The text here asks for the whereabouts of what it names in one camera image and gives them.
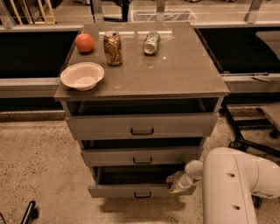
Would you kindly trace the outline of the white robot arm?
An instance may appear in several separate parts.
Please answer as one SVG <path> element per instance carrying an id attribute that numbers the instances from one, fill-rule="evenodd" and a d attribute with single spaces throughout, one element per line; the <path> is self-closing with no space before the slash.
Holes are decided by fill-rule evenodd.
<path id="1" fill-rule="evenodd" d="M 252 198 L 280 197 L 280 166 L 226 147 L 193 160 L 166 179 L 170 193 L 202 185 L 204 224 L 257 224 Z"/>

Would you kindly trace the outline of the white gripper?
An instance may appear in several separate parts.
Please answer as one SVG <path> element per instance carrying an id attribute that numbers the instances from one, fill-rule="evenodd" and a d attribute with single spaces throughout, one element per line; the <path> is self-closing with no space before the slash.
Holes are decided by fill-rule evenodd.
<path id="1" fill-rule="evenodd" d="M 193 179 L 185 172 L 177 171 L 166 178 L 166 183 L 171 183 L 171 188 L 168 189 L 168 193 L 175 194 L 190 188 L 193 184 Z"/>

